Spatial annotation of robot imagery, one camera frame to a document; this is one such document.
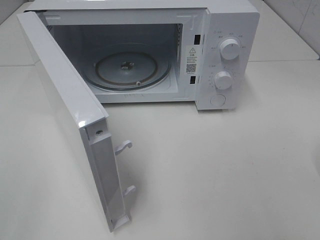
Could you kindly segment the round white door button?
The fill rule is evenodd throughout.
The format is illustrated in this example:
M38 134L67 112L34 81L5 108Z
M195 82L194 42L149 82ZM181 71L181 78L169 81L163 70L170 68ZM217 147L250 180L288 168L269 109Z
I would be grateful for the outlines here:
M211 97L210 103L215 107L222 107L226 102L226 97L222 94L216 94Z

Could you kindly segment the white microwave knob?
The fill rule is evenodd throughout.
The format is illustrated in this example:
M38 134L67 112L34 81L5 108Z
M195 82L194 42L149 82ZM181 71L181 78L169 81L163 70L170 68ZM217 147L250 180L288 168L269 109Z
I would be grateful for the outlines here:
M235 38L223 40L219 46L220 55L224 60L233 60L240 54L240 42Z
M233 84L233 77L228 71L220 71L213 78L215 87L218 90L226 90Z

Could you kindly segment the white microwave door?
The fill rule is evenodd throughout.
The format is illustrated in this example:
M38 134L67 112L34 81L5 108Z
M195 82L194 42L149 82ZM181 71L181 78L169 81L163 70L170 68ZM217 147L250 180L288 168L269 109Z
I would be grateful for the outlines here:
M130 218L125 197L136 190L122 189L116 157L131 148L130 140L114 146L108 113L54 40L42 16L33 11L17 16L34 65L61 132L88 179L110 231Z

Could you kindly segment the glass microwave turntable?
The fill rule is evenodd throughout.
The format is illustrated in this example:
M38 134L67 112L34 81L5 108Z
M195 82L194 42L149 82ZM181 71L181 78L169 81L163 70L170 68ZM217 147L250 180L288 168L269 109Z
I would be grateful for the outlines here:
M100 48L86 57L83 74L94 86L110 91L135 91L162 81L170 72L167 53L142 43Z

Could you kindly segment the white warning label sticker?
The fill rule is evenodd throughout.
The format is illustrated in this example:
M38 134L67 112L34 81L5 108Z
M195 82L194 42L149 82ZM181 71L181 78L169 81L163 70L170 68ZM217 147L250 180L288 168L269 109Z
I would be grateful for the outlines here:
M186 75L192 75L197 73L200 53L201 51L199 45L187 45L185 47L184 73Z

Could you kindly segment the white microwave oven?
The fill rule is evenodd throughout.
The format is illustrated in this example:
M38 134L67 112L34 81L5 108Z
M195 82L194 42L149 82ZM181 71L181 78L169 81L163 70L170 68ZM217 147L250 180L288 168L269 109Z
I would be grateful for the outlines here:
M234 109L260 19L247 0L36 0L22 13L35 12L96 98L103 104L193 102L199 111ZM223 59L220 44L235 38L237 58ZM101 89L83 73L86 57L110 45L159 47L171 63L160 82L138 90ZM197 73L187 75L185 47L199 45ZM214 76L227 71L232 86L219 90ZM225 104L210 103L224 95Z

